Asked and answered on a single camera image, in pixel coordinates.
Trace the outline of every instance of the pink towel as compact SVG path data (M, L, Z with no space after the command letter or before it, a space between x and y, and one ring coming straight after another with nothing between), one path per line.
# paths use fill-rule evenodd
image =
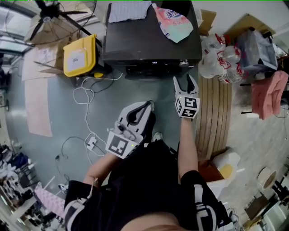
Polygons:
M280 113L282 93L288 80L284 71L276 71L270 78L252 83L252 112L264 120Z

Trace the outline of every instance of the white cable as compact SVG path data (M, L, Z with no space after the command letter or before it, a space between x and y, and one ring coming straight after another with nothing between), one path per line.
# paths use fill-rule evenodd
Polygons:
M122 77L122 75L123 75L123 73L122 73L122 74L120 75L120 77L118 77L117 79L107 79L107 80L113 80L113 81L119 80L119 79ZM87 79L94 79L94 80L98 80L98 79L103 79L103 80L105 80L105 79L104 79L104 78L87 77L87 78L85 78L85 79L82 81L81 87L74 89L74 90L73 90L73 93L72 93L73 99L74 99L74 101L75 101L77 104L84 104L84 105L86 105L85 122L86 122L86 125L87 125L87 129L90 131L90 133L89 133L89 135L86 137L86 139L84 140L84 146L85 146L85 148L86 148L86 154L87 154L87 157L88 157L88 159L89 159L89 162L90 162L91 165L92 165L92 161L91 161L91 159L90 159L90 157L89 157L89 149L86 147L86 144L87 144L86 141L88 140L88 138L89 138L91 135L93 135L95 139L98 138L100 141L104 142L105 145L106 145L107 143L106 143L103 139L101 139L95 132L93 132L93 131L90 129L89 123L88 123L88 121L87 121L87 115L88 115L88 113L89 113L89 105L90 105L90 103L92 102L92 100L94 99L94 95L95 95L92 89L84 88L84 87L83 87L83 84L84 84L84 82L85 82ZM83 90L85 91L85 94L86 94L86 96L87 96L87 102L78 102L78 101L75 99L75 91L78 90L78 89L83 89ZM104 156L104 155L98 155L98 154L97 154L96 152L94 152L93 150L90 150L90 151L93 152L95 155L97 155L97 156L99 156L99 157L103 157L103 156Z

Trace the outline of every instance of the black shirt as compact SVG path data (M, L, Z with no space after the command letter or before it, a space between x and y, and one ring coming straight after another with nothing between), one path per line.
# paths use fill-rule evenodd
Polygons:
M70 181L65 200L68 230L119 231L132 219L168 212L188 230L212 230L221 218L219 203L197 171L177 183L177 161L162 141L123 160L108 185Z

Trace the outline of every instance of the white bucket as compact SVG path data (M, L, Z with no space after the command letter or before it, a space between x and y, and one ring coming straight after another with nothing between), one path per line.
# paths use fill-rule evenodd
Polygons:
M263 168L258 174L258 183L261 185L262 189L270 188L274 182L277 171L272 171L270 168Z

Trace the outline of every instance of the skin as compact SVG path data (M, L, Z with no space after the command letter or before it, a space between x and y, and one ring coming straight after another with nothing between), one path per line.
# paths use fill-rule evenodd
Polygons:
M90 167L84 178L84 183L101 186L108 174L121 159L107 153ZM191 119L182 118L180 129L180 145L178 153L179 179L188 171L198 171L198 156L193 136ZM171 213L150 213L128 222L121 231L183 231L177 218Z

